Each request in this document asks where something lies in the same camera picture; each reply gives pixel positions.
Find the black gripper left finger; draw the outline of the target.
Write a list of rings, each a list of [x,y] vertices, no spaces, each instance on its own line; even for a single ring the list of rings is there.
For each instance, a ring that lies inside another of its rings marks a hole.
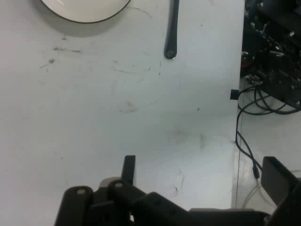
[[[158,193],[134,186],[135,156],[124,158],[121,177],[93,191],[88,186],[67,189],[56,226],[184,226],[188,212]]]

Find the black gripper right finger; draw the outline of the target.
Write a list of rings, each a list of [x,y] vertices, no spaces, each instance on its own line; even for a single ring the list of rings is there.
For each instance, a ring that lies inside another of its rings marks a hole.
[[[268,226],[299,226],[301,224],[301,181],[276,157],[263,158],[261,185],[276,204],[268,218]]]

